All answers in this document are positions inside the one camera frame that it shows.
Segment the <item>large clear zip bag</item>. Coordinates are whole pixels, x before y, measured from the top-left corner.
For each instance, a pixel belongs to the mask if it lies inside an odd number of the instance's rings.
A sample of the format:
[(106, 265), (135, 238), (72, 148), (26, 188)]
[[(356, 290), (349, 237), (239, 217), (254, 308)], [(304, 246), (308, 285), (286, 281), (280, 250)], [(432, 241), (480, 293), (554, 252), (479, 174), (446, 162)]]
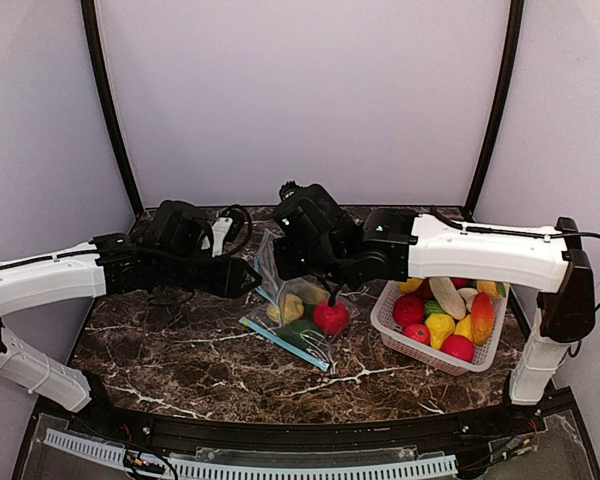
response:
[(328, 372), (335, 363), (333, 344), (347, 332), (359, 309), (340, 293), (334, 307), (329, 292), (304, 279), (260, 286), (265, 302), (239, 323), (278, 347)]

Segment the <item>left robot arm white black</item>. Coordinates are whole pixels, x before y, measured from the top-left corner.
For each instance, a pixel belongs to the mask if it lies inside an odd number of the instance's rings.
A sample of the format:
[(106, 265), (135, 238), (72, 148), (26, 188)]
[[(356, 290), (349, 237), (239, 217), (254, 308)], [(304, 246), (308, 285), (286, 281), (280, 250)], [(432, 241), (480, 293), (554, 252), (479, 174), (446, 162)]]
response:
[(262, 281), (239, 256), (252, 232), (252, 218), (241, 205), (210, 221), (194, 205), (166, 200), (134, 234), (101, 235), (65, 250), (0, 262), (0, 377), (69, 412), (109, 410), (96, 375), (28, 345), (4, 325), (4, 317), (65, 300), (161, 287), (239, 298)]

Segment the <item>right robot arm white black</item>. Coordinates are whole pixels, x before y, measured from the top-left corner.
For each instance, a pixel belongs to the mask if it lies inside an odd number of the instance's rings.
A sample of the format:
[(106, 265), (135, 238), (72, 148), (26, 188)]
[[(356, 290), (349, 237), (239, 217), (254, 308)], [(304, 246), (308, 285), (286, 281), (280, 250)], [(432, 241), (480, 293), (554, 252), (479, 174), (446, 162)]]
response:
[(582, 246), (587, 233), (559, 218), (553, 227), (456, 222), (437, 211), (380, 209), (358, 224), (320, 185), (288, 182), (272, 218), (284, 280), (312, 275), (352, 290), (373, 280), (466, 278), (537, 290), (532, 332), (511, 374), (507, 399), (537, 404), (570, 345), (595, 326), (600, 301)]

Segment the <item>red toy apple large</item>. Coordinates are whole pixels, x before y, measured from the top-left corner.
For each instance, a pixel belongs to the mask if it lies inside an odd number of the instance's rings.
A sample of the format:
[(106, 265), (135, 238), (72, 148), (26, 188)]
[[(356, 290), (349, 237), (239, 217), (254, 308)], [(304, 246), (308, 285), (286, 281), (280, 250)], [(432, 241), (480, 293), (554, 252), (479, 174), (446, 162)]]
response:
[(350, 314), (341, 302), (330, 306), (325, 300), (316, 306), (313, 312), (315, 325), (328, 336), (342, 333), (350, 322)]

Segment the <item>small clear zip bag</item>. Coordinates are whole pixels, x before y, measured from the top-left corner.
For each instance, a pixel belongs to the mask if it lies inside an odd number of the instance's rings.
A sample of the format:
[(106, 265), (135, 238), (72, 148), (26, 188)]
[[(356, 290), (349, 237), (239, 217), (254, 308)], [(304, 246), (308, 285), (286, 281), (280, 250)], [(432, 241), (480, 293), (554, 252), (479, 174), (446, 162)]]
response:
[(274, 241), (278, 236), (266, 230), (253, 258), (253, 268), (261, 276), (256, 292), (268, 302), (277, 305), (285, 281), (279, 277), (275, 261)]

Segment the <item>dark green toy pepper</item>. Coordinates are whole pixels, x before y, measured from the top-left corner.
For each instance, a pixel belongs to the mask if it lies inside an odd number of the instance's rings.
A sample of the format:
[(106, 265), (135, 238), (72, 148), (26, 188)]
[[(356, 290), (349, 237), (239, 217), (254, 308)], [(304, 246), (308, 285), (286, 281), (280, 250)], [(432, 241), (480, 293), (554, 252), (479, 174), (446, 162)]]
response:
[(300, 319), (278, 330), (277, 336), (289, 344), (306, 350), (324, 340), (322, 331), (311, 320)]

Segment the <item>white toy radish green leaves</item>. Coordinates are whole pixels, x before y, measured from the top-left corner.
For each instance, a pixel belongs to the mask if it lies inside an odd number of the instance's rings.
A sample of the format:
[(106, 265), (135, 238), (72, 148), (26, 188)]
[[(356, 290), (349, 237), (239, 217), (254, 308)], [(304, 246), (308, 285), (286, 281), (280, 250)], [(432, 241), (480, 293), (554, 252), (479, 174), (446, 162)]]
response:
[(462, 320), (467, 314), (467, 309), (452, 280), (449, 277), (432, 277), (428, 281), (440, 307), (452, 318)]

